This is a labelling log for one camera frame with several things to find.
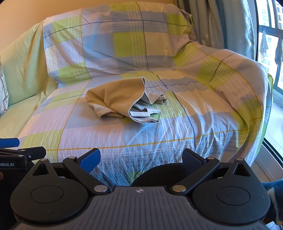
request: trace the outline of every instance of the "checkered fabric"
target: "checkered fabric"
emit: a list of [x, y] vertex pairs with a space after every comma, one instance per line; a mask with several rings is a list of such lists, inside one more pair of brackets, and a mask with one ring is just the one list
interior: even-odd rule
[[[272, 103], [267, 73], [237, 53], [200, 45], [187, 18], [174, 5], [144, 2], [47, 18], [47, 68], [59, 88], [23, 129], [20, 147], [44, 146], [52, 162], [99, 148], [93, 174], [110, 186], [180, 162], [184, 148], [251, 165]], [[159, 123], [98, 118], [87, 104], [90, 88], [131, 77], [145, 77], [148, 92], [168, 98], [153, 105]]]

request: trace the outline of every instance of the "curtain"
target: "curtain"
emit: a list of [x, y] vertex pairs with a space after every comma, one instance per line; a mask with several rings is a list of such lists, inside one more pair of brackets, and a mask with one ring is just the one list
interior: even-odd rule
[[174, 4], [192, 14], [199, 43], [255, 59], [248, 0], [174, 0]]

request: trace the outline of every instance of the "blue handle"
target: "blue handle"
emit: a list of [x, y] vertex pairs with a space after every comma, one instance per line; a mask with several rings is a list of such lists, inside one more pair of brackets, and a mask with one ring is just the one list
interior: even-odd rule
[[76, 163], [88, 173], [100, 163], [100, 151], [97, 148], [90, 150], [76, 160]]
[[12, 148], [18, 147], [20, 145], [20, 140], [18, 138], [0, 138], [0, 148]]

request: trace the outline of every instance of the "folded cloth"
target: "folded cloth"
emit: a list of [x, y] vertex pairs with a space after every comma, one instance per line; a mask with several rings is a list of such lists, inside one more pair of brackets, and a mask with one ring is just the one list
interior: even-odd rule
[[146, 92], [144, 77], [108, 82], [88, 90], [85, 98], [98, 117], [127, 116], [138, 123], [158, 122], [150, 115], [161, 111], [150, 105], [167, 100], [163, 94]]
[[261, 58], [266, 57], [266, 50], [268, 50], [268, 44], [267, 44], [267, 40], [266, 40], [266, 32], [264, 30], [263, 33], [262, 33], [262, 38], [261, 38], [261, 42], [260, 42]]

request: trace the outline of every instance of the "cream wall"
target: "cream wall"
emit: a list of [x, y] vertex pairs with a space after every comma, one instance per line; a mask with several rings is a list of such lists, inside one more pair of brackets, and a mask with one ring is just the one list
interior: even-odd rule
[[[45, 18], [78, 8], [127, 0], [4, 0], [0, 4], [0, 50]], [[173, 0], [143, 0], [173, 3]]]

